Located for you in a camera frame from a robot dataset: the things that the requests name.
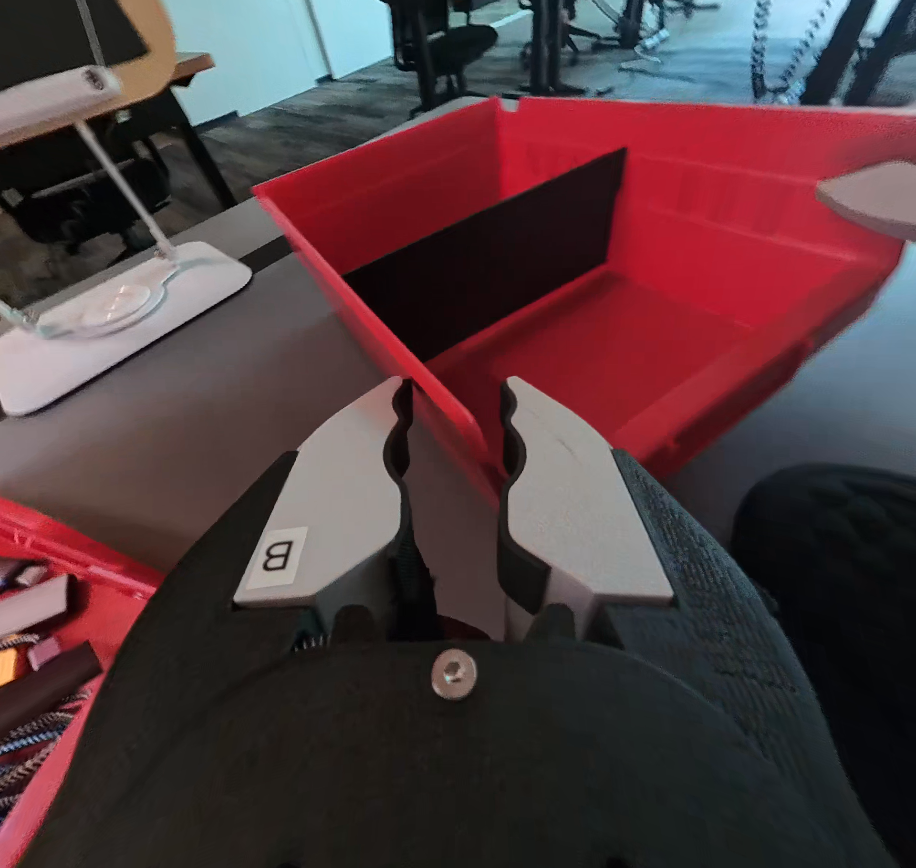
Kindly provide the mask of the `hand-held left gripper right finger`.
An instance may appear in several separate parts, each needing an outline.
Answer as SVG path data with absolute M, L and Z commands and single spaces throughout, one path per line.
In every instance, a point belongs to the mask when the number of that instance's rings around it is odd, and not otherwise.
M 622 471 L 624 454 L 517 376 L 500 388 L 498 581 L 510 610 L 669 607 L 674 590 Z

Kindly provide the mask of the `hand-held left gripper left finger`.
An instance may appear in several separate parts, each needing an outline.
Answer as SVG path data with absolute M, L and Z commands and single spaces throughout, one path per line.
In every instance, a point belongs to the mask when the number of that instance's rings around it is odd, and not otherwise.
M 237 608 L 395 608 L 412 403 L 412 382 L 390 377 L 305 439 L 235 590 Z

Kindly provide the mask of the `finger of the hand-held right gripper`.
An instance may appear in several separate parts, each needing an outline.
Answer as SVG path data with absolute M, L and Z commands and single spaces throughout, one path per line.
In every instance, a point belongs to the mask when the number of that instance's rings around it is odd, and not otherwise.
M 901 242 L 915 241 L 915 164 L 888 161 L 820 181 L 818 201 L 840 218 Z

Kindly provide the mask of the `red bin with black divider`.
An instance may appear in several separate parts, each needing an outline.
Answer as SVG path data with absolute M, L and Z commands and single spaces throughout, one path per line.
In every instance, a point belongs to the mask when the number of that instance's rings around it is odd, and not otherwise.
M 657 478 L 779 391 L 903 250 L 819 185 L 914 141 L 899 110 L 492 98 L 253 193 L 496 492 L 512 376 Z

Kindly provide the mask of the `red storage bin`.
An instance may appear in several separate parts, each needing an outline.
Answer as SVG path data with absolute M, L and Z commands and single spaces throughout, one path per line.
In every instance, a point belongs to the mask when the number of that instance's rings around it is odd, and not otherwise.
M 1 535 L 3 557 L 45 561 L 53 574 L 75 576 L 76 610 L 62 625 L 52 628 L 52 633 L 64 651 L 85 641 L 90 643 L 102 675 L 91 680 L 86 690 L 97 691 L 164 574 L 6 498 L 1 501 Z M 2 821 L 2 866 L 16 866 L 38 832 L 73 760 L 93 705 L 94 698 L 83 702 Z

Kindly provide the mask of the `black honeycomb cushion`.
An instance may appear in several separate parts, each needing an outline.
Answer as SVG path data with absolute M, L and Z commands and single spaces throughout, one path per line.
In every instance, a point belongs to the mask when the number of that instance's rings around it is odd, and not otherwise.
M 731 555 L 772 600 L 864 810 L 915 858 L 915 482 L 803 464 L 742 500 Z

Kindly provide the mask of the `white board stand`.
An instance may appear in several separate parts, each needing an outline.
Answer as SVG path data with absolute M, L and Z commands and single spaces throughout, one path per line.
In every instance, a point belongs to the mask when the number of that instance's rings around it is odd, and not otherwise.
M 235 296 L 253 273 L 204 242 L 173 244 L 111 160 L 86 119 L 121 93 L 115 72 L 87 65 L 2 91 L 2 145 L 42 125 L 72 124 L 109 180 L 152 234 L 153 256 L 44 312 L 2 303 L 1 401 L 5 416 L 54 404 L 156 341 Z

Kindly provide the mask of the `grey adapter block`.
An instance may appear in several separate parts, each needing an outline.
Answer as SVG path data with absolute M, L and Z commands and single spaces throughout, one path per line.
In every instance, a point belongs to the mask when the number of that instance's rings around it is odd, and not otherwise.
M 28 633 L 42 623 L 58 620 L 71 608 L 75 579 L 56 576 L 1 599 L 1 638 Z

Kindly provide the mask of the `dark brown bar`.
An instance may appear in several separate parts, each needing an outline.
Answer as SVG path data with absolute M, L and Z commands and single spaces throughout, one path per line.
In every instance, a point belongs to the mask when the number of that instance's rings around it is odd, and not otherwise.
M 29 675 L 1 687 L 1 735 L 33 721 L 78 691 L 103 668 L 93 645 L 84 641 Z

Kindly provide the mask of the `wooden desk with black legs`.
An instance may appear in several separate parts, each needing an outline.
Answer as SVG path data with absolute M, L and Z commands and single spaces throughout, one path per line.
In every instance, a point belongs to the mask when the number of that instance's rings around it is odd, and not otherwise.
M 179 142 L 219 208 L 237 204 L 175 91 L 213 68 L 208 53 L 180 53 L 166 91 L 90 127 L 146 208 L 168 208 L 175 183 L 163 155 Z M 137 213 L 74 129 L 2 150 L 2 298 L 27 306 L 153 244 Z

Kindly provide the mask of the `black board with wooden frame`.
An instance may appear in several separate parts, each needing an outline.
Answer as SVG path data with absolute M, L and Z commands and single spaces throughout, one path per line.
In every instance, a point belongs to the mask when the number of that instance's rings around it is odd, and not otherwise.
M 149 99 L 176 66 L 161 0 L 1 0 L 1 146 Z

